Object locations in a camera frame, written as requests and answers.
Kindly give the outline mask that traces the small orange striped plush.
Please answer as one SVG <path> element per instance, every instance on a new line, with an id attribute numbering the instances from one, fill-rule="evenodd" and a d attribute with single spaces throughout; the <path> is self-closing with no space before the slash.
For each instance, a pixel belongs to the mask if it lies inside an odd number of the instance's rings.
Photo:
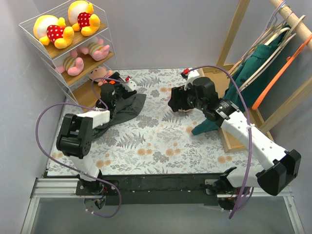
<path id="1" fill-rule="evenodd" d="M 187 113 L 187 112 L 190 112 L 192 111 L 192 109 L 188 109 L 188 110 L 182 110 L 182 109 L 179 109 L 178 112 L 180 113 Z"/>

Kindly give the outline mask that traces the peach doll plush striped shirt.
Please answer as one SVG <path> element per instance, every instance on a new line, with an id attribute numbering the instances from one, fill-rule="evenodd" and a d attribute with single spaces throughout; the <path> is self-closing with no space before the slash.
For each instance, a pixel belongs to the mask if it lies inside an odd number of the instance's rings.
<path id="1" fill-rule="evenodd" d="M 105 83 L 108 83 L 108 81 L 106 81 L 104 79 L 104 77 L 107 77 L 108 75 L 112 75 L 114 72 L 112 70 L 107 70 L 106 67 L 104 66 L 100 66 L 100 67 L 96 67 L 94 70 L 92 70 L 89 75 L 88 78 L 89 80 L 94 80 L 98 86 L 101 86 Z"/>

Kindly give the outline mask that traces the pink frog plush striped shirt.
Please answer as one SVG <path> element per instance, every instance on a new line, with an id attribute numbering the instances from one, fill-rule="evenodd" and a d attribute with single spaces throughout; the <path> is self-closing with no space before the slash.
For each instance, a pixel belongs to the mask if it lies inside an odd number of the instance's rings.
<path id="1" fill-rule="evenodd" d="M 107 58 L 110 52 L 110 45 L 105 45 L 102 38 L 93 37 L 78 46 L 78 50 L 84 55 L 90 55 L 93 60 L 100 61 Z"/>

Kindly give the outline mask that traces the pink pig plush striped hat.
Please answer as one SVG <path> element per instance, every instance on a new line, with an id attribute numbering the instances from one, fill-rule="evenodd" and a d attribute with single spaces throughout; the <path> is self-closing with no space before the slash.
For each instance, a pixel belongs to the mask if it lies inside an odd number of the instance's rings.
<path id="1" fill-rule="evenodd" d="M 55 71 L 66 72 L 70 76 L 79 75 L 84 68 L 84 61 L 78 56 L 76 49 L 65 53 L 55 60 Z"/>

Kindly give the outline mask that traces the yellow bear plush polka shirt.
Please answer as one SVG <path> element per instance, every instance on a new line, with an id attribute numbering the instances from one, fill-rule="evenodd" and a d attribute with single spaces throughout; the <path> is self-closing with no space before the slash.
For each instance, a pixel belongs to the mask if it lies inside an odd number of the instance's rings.
<path id="1" fill-rule="evenodd" d="M 93 35 L 100 27 L 100 19 L 94 13 L 93 5 L 85 0 L 77 0 L 68 8 L 68 20 L 75 32 L 83 36 Z"/>

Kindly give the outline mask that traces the orange bear plush polka shirt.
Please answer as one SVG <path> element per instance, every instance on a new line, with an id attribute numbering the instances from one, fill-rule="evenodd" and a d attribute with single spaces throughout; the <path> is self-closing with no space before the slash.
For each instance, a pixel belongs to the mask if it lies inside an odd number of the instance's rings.
<path id="1" fill-rule="evenodd" d="M 65 19 L 52 15 L 38 17 L 33 33 L 43 45 L 52 43 L 57 49 L 67 48 L 74 38 L 74 30 L 71 26 L 66 26 Z"/>

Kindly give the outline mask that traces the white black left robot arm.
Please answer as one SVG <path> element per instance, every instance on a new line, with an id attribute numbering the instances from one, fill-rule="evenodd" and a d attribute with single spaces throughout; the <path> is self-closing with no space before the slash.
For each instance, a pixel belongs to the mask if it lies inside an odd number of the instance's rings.
<path id="1" fill-rule="evenodd" d="M 73 162 L 84 189 L 93 195 L 104 191 L 102 176 L 93 159 L 88 156 L 92 140 L 117 120 L 117 113 L 129 98 L 135 96 L 137 84 L 129 77 L 121 78 L 118 72 L 103 77 L 100 98 L 95 110 L 83 114 L 66 114 L 60 127 L 56 147 Z"/>

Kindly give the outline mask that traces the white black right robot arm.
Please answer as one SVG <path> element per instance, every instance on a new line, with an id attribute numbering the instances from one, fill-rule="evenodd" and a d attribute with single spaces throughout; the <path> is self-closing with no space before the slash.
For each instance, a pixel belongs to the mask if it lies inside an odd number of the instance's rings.
<path id="1" fill-rule="evenodd" d="M 241 142 L 262 166 L 260 172 L 245 172 L 236 167 L 228 169 L 207 188 L 231 194 L 237 188 L 258 187 L 276 196 L 298 174 L 301 155 L 275 144 L 259 129 L 248 124 L 239 108 L 228 99 L 219 98 L 214 83 L 208 77 L 192 79 L 185 85 L 171 89 L 168 102 L 173 112 L 198 109 L 204 116 Z"/>

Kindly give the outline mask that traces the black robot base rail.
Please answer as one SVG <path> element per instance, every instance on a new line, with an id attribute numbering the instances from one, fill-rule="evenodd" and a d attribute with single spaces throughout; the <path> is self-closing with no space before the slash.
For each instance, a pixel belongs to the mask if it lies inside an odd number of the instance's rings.
<path id="1" fill-rule="evenodd" d="M 32 197 L 105 198 L 107 206 L 118 204 L 203 204 L 232 209 L 241 187 L 229 183 L 225 174 L 103 175 L 37 179 Z"/>

